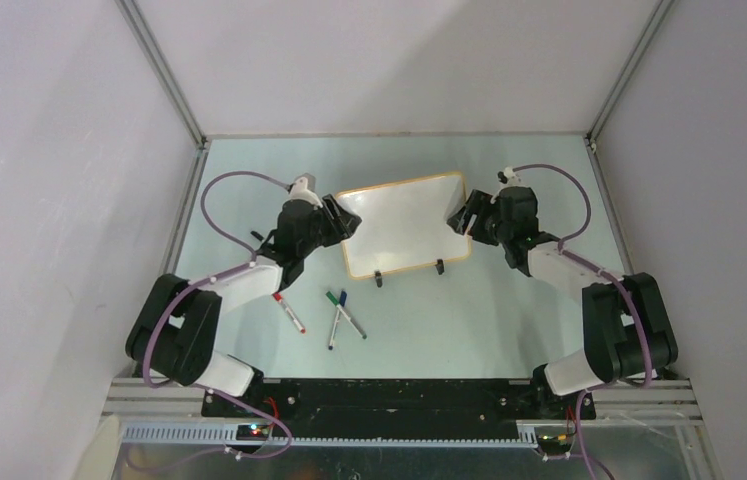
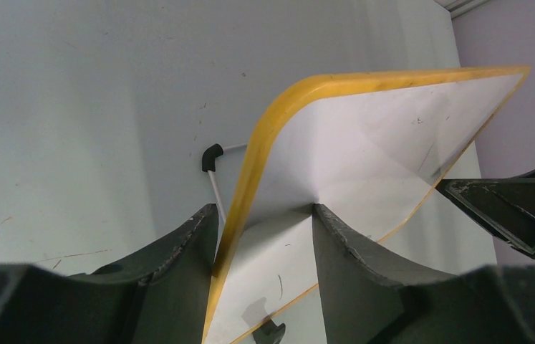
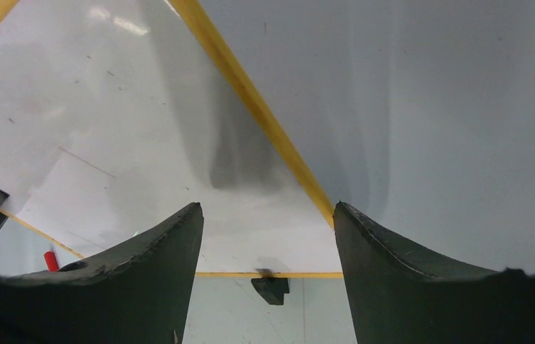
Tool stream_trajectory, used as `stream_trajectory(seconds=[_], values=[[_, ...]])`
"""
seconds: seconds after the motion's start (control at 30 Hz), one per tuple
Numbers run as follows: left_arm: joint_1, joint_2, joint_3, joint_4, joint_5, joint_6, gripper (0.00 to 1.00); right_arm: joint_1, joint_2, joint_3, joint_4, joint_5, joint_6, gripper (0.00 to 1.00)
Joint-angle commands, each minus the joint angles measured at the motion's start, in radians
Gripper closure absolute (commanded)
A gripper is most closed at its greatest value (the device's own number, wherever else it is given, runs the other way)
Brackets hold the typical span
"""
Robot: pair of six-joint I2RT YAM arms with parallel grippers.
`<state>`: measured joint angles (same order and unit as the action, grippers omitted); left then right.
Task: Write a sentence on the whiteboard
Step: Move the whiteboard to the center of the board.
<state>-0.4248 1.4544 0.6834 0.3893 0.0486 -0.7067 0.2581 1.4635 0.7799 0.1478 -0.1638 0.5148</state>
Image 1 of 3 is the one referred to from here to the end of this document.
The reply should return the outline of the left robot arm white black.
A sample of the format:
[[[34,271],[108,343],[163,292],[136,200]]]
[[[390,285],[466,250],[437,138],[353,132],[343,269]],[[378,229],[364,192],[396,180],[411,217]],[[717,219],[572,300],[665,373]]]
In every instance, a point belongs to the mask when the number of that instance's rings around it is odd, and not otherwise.
[[[127,356],[179,385],[226,393],[241,416],[257,414],[265,403],[264,388],[253,382],[259,371],[216,350],[220,317],[282,292],[312,252],[350,239],[361,223],[331,195],[319,204],[286,201],[251,260],[198,281],[160,276],[126,339]]]

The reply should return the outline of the whiteboard with orange frame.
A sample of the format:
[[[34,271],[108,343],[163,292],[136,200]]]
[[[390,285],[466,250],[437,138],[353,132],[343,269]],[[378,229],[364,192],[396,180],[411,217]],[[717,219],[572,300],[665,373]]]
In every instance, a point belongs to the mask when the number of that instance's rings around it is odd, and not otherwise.
[[[471,240],[446,220],[465,203],[458,171],[348,190],[338,204],[361,218],[342,251],[350,278],[362,280],[468,258]]]

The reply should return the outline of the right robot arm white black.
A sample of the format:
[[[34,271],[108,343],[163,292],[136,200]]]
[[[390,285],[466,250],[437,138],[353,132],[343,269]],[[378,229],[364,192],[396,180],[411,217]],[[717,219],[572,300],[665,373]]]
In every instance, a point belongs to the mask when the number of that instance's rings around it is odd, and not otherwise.
[[[510,268],[581,305],[582,348],[534,373],[543,383],[530,392],[532,408],[555,418],[569,407],[572,393],[636,375],[651,380],[677,360],[678,345],[654,277],[621,276],[585,259],[541,230],[537,213],[530,188],[506,187],[497,196],[474,190],[447,224],[457,234],[501,247]]]

